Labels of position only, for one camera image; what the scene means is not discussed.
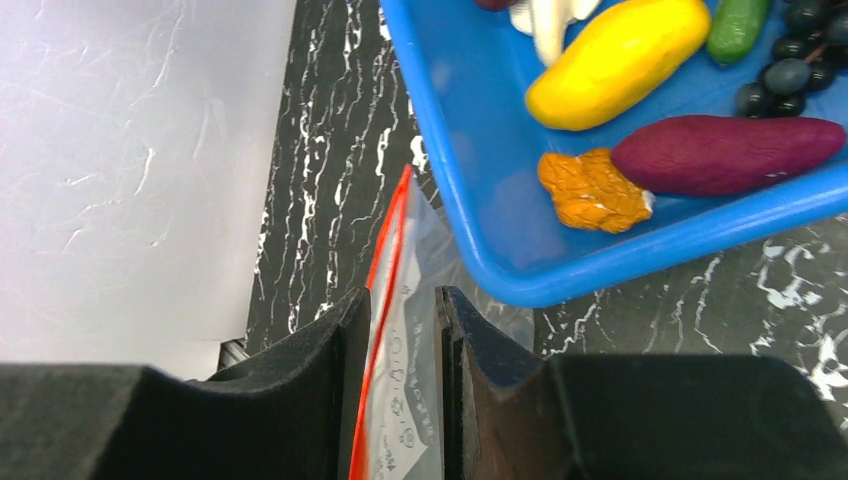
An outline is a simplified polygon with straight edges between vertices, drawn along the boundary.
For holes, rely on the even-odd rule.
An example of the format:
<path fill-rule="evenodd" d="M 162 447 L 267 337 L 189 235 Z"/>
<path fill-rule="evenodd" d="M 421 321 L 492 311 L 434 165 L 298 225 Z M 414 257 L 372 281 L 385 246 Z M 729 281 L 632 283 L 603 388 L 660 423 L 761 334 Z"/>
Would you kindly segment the clear zip top bag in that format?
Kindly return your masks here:
<path fill-rule="evenodd" d="M 442 479 L 441 368 L 435 291 L 459 288 L 496 328 L 531 350 L 533 312 L 503 304 L 468 274 L 444 210 L 406 166 L 367 279 L 372 320 L 353 437 L 351 479 Z"/>

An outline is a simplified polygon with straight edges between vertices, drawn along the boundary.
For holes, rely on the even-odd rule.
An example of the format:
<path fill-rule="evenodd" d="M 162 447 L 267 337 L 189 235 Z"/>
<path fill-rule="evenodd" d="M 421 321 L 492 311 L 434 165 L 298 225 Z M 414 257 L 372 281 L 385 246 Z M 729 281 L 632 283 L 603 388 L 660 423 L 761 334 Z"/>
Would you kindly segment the yellow toy mango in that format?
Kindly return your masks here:
<path fill-rule="evenodd" d="M 584 131 L 646 98 L 706 41 L 703 1 L 621 1 L 589 22 L 525 93 L 541 125 Z"/>

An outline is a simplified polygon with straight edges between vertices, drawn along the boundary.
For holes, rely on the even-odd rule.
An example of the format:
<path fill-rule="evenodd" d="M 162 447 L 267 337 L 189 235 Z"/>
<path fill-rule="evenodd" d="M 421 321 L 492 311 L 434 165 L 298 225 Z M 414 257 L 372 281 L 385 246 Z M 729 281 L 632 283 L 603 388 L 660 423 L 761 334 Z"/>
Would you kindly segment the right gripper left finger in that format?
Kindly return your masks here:
<path fill-rule="evenodd" d="M 370 323 L 355 288 L 205 381 L 143 365 L 5 364 L 5 479 L 337 479 Z"/>

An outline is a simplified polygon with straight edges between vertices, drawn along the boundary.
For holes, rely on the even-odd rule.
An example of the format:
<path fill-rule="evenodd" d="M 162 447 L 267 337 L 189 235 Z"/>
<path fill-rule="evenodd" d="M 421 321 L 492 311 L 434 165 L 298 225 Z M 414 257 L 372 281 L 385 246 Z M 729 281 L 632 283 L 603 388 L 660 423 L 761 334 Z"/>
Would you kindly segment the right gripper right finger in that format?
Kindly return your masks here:
<path fill-rule="evenodd" d="M 435 291 L 448 479 L 843 479 L 847 444 L 772 357 L 541 358 Z"/>

